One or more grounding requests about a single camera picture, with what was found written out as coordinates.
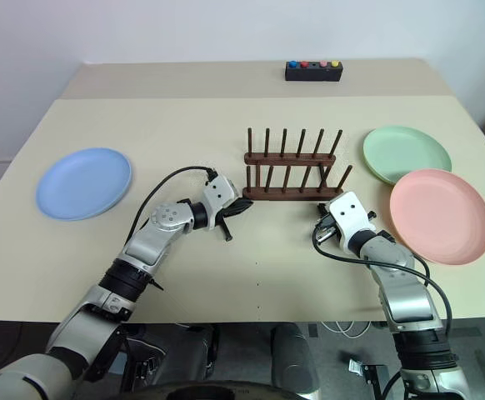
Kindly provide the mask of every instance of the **silver robot arm segment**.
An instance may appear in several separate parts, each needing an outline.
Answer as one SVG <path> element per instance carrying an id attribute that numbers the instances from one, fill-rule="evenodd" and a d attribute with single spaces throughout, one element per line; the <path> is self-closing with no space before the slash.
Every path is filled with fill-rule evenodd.
<path id="1" fill-rule="evenodd" d="M 210 178 L 201 202 L 162 204 L 154 210 L 100 283 L 57 326 L 46 354 L 26 356 L 0 370 L 0 400 L 67 399 L 83 380 L 95 382 L 105 375 L 125 340 L 121 322 L 130 318 L 147 285 L 155 284 L 171 244 L 193 229 L 213 229 L 218 215 L 238 198 L 229 179 Z"/>
<path id="2" fill-rule="evenodd" d="M 367 261 L 379 286 L 379 298 L 402 362 L 402 380 L 410 393 L 423 396 L 451 394 L 472 399 L 463 370 L 457 365 L 432 297 L 417 277 L 397 268 L 371 265 L 391 263 L 414 269 L 411 251 L 370 223 L 353 192 L 335 197 L 325 206 L 316 236 L 320 244 L 337 235 L 341 249 Z"/>

